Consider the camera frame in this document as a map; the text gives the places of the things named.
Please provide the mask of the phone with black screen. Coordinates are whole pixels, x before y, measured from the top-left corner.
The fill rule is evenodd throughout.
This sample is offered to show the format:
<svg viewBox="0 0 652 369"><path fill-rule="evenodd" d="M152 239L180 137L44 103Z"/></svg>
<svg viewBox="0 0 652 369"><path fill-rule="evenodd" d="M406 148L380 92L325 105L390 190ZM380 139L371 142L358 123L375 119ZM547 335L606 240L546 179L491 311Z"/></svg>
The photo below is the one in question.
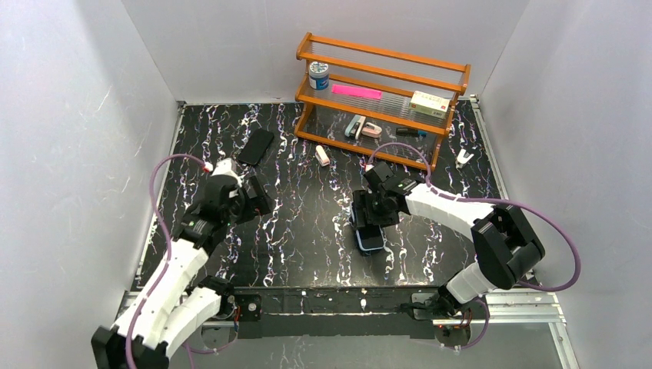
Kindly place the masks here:
<svg viewBox="0 0 652 369"><path fill-rule="evenodd" d="M364 252L381 250L384 247L382 228L368 226L355 232L358 247Z"/></svg>

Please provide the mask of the light blue phone case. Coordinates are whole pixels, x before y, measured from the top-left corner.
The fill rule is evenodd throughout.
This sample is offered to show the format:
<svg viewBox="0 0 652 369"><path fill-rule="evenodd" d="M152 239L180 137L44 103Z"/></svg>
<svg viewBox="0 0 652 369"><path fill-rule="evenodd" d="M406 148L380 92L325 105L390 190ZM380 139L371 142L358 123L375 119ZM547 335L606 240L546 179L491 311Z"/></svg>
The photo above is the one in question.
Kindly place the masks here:
<svg viewBox="0 0 652 369"><path fill-rule="evenodd" d="M364 253L380 251L384 248L384 232L380 226L365 224L360 226L356 210L351 206L350 222L354 229L354 241Z"/></svg>

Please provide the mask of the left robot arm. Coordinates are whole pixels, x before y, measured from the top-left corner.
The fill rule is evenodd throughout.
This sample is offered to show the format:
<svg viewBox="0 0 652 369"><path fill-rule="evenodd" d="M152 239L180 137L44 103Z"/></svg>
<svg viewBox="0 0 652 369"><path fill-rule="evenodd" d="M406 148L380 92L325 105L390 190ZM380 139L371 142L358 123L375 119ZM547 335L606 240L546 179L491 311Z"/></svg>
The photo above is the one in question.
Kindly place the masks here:
<svg viewBox="0 0 652 369"><path fill-rule="evenodd" d="M206 277L183 296L229 228L271 213L271 198L256 176L209 177L201 197L184 213L165 253L135 301L111 327L91 338L99 368L167 368L177 349L207 320L225 312L233 286Z"/></svg>

